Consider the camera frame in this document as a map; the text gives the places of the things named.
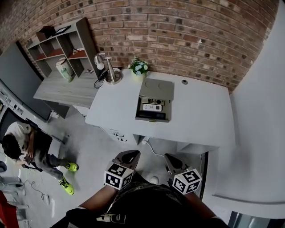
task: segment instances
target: brick wall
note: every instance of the brick wall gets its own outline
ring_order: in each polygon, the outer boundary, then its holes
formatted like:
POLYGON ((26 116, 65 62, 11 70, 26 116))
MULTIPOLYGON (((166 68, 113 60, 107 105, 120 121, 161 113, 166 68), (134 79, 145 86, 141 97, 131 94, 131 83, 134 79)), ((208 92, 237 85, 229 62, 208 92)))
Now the brick wall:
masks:
POLYGON ((126 67, 193 77, 232 92, 256 60, 278 0, 5 0, 0 49, 24 46, 43 25, 86 17, 98 50, 126 67))

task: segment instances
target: shelving unit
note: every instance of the shelving unit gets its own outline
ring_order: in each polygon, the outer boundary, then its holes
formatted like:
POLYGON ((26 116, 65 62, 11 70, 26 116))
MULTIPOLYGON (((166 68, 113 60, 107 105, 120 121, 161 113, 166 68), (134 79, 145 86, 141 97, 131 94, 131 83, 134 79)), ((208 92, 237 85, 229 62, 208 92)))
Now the shelving unit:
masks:
POLYGON ((28 52, 48 77, 50 74, 58 75, 56 62, 66 57, 76 76, 80 77, 82 73, 93 70, 97 77, 101 71, 97 69, 94 63, 96 55, 95 45, 88 29, 86 18, 74 20, 66 24, 55 27, 59 30, 66 26, 71 26, 64 33, 50 37, 44 41, 35 40, 27 47, 28 52))

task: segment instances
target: neon green shoe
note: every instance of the neon green shoe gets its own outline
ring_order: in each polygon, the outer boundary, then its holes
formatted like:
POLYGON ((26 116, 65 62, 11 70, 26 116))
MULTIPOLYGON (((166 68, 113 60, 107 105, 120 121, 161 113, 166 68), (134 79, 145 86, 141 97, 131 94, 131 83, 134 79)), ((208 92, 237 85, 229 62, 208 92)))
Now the neon green shoe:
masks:
POLYGON ((59 185, 61 185, 68 194, 73 195, 74 194, 74 189, 70 183, 67 182, 67 180, 62 177, 62 179, 59 181, 59 185))
POLYGON ((72 172, 76 172, 78 170, 78 165, 72 162, 68 162, 66 168, 72 172))

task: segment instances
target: potted plant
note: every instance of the potted plant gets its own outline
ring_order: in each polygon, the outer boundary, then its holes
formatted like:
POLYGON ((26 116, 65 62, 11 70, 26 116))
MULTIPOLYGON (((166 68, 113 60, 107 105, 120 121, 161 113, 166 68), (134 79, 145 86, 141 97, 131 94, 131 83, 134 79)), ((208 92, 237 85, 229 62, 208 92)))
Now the potted plant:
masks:
POLYGON ((135 57, 131 64, 128 65, 128 69, 132 70, 132 76, 135 81, 143 81, 146 77, 148 63, 140 61, 135 57))

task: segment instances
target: tiled floor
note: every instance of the tiled floor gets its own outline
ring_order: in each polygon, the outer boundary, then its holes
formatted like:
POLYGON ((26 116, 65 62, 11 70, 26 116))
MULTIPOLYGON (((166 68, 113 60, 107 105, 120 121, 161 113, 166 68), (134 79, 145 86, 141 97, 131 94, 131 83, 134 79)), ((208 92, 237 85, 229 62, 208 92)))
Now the tiled floor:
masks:
MULTIPOLYGON (((60 167, 75 189, 74 195, 70 196, 50 175, 16 167, 6 159, 8 170, 2 176, 20 176, 22 181, 35 181, 33 187, 50 197, 50 205, 46 205, 41 199, 41 193, 34 191, 28 182, 25 184, 24 203, 29 205, 27 212, 30 219, 29 226, 32 228, 52 226, 64 217, 66 211, 78 206, 102 188, 104 170, 108 162, 119 152, 140 150, 141 157, 136 170, 141 171, 147 180, 155 175, 159 177, 159 184, 162 184, 169 178, 164 158, 154 155, 148 145, 128 146, 115 142, 100 128, 86 124, 84 118, 74 108, 70 108, 66 119, 52 119, 48 126, 69 135, 67 144, 60 151, 60 157, 76 162, 80 168, 76 173, 71 173, 60 167)), ((158 154, 176 151, 175 142, 161 139, 150 139, 149 142, 158 154)), ((182 156, 189 166, 200 170, 199 155, 182 156)), ((5 161, 3 154, 0 154, 0 160, 5 161)))

